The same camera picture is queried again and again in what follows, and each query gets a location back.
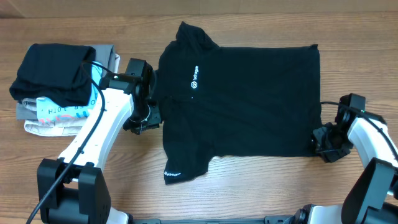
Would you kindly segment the black t-shirt with logo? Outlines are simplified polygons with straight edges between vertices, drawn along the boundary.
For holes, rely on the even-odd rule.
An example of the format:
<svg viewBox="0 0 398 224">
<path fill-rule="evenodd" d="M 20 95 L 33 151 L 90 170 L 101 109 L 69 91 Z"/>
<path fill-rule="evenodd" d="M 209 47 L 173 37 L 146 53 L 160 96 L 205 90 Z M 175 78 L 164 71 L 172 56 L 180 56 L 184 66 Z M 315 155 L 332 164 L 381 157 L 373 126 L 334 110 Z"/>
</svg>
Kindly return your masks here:
<svg viewBox="0 0 398 224">
<path fill-rule="evenodd" d="M 321 126 L 317 45 L 221 47 L 181 23 L 159 59 L 166 184 L 206 174 L 222 156 L 312 157 Z"/>
</svg>

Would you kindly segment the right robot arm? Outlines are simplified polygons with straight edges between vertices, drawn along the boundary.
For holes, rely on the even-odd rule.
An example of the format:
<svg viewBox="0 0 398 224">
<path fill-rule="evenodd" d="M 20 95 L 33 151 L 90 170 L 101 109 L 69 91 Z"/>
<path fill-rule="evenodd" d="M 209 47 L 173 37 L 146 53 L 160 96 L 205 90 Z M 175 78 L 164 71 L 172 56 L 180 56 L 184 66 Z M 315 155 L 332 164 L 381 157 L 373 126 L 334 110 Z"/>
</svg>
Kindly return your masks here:
<svg viewBox="0 0 398 224">
<path fill-rule="evenodd" d="M 348 140 L 357 148 L 364 171 L 343 204 L 302 208 L 288 223 L 397 224 L 397 206 L 385 201 L 387 195 L 397 197 L 397 148 L 387 126 L 356 118 Z"/>
</svg>

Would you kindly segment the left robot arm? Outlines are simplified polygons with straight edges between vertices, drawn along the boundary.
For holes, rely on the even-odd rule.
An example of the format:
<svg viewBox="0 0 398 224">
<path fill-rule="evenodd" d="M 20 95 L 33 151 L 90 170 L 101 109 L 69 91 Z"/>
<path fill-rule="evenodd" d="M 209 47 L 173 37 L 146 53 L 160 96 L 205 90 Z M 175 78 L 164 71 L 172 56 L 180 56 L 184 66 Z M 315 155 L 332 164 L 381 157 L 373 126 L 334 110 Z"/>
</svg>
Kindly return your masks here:
<svg viewBox="0 0 398 224">
<path fill-rule="evenodd" d="M 99 96 L 86 123 L 57 159 L 43 159 L 37 169 L 35 211 L 43 223 L 133 223 L 112 207 L 103 171 L 121 129 L 141 134 L 159 127 L 156 85 L 155 72 L 109 73 L 93 84 Z"/>
</svg>

